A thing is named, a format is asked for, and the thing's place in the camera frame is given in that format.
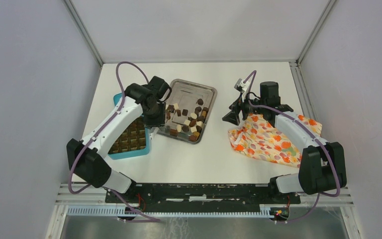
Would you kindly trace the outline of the metal serving tongs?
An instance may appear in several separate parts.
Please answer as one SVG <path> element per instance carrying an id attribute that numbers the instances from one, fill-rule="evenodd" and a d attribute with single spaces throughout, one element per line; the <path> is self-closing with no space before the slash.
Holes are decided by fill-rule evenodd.
<path id="1" fill-rule="evenodd" d="M 149 131 L 149 138 L 150 138 L 150 140 L 153 140 L 155 138 L 155 136 L 157 135 L 158 131 L 159 131 L 158 127 L 153 127 L 153 128 L 150 129 L 150 131 Z"/>

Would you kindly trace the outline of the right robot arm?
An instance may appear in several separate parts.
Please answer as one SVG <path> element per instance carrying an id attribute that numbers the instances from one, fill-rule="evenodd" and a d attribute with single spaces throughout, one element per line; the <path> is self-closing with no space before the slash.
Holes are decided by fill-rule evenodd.
<path id="1" fill-rule="evenodd" d="M 250 98 L 250 81 L 238 80 L 240 95 L 223 117 L 236 125 L 228 135 L 233 150 L 253 159 L 298 168 L 273 177 L 267 190 L 273 203 L 288 193 L 337 197 L 347 183 L 344 150 L 321 137 L 321 124 L 282 104 L 276 82 L 260 84 L 261 96 Z"/>

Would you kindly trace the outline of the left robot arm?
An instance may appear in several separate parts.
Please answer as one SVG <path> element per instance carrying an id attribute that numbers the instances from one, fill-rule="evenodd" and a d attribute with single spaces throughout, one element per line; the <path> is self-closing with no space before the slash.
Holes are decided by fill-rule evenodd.
<path id="1" fill-rule="evenodd" d="M 166 104 L 161 99 L 169 97 L 171 88 L 162 78 L 154 76 L 148 84 L 129 85 L 122 99 L 104 121 L 81 140 L 67 143 L 70 175 L 77 175 L 95 188 L 117 192 L 125 203 L 136 198 L 135 181 L 112 169 L 105 158 L 120 135 L 137 118 L 142 117 L 148 129 L 165 125 Z"/>

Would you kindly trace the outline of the teal chocolate box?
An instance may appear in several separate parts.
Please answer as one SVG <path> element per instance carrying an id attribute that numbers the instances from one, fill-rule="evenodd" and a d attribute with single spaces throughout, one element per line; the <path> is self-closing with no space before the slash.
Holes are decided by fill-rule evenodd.
<path id="1" fill-rule="evenodd" d="M 150 152 L 150 133 L 143 117 L 135 119 L 118 137 L 108 155 L 113 160 L 147 155 Z"/>

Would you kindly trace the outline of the pile of assorted chocolates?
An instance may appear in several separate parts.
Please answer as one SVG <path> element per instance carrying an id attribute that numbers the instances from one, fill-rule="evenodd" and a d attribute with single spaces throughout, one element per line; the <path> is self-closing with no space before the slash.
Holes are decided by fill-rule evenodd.
<path id="1" fill-rule="evenodd" d="M 193 109 L 180 108 L 179 103 L 166 106 L 166 124 L 164 134 L 183 142 L 196 144 L 199 142 L 209 108 L 204 99 L 198 98 Z"/>

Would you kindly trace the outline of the floral cloth bag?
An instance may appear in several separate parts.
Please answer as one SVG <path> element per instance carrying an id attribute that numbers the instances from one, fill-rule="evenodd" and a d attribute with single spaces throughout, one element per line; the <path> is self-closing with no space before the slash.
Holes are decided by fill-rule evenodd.
<path id="1" fill-rule="evenodd" d="M 242 126 L 228 131 L 231 148 L 249 158 L 299 168 L 301 151 L 262 115 L 249 114 Z"/>

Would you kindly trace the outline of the silver metal tray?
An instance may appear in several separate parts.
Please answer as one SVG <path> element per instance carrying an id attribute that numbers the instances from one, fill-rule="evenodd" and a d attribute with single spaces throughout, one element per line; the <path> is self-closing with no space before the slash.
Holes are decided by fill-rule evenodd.
<path id="1" fill-rule="evenodd" d="M 208 122 L 210 116 L 210 110 L 214 105 L 217 97 L 217 90 L 214 87 L 193 83 L 186 80 L 175 79 L 171 82 L 171 94 L 166 100 L 166 106 L 172 105 L 174 103 L 179 103 L 180 108 L 190 107 L 191 109 L 195 106 L 195 101 L 198 98 L 204 99 L 204 105 L 209 108 L 207 118 L 205 120 L 204 128 L 202 131 L 201 138 L 203 136 L 206 123 Z M 165 126 L 159 128 L 158 134 L 168 137 L 164 134 Z"/>

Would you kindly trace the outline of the teal box lid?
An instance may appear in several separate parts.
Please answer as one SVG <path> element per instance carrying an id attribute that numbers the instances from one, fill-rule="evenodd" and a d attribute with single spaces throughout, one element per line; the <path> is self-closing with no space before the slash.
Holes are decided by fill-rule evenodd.
<path id="1" fill-rule="evenodd" d="M 113 102 L 116 108 L 123 106 L 125 102 L 124 95 L 122 93 L 118 93 L 114 95 Z"/>

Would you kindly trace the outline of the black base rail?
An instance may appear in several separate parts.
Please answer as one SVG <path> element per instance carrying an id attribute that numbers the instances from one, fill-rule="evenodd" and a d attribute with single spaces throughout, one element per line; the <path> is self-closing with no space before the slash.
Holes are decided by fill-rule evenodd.
<path id="1" fill-rule="evenodd" d="M 300 204 L 294 193 L 279 193 L 268 184 L 137 183 L 122 198 L 146 213 L 249 213 L 260 205 Z"/>

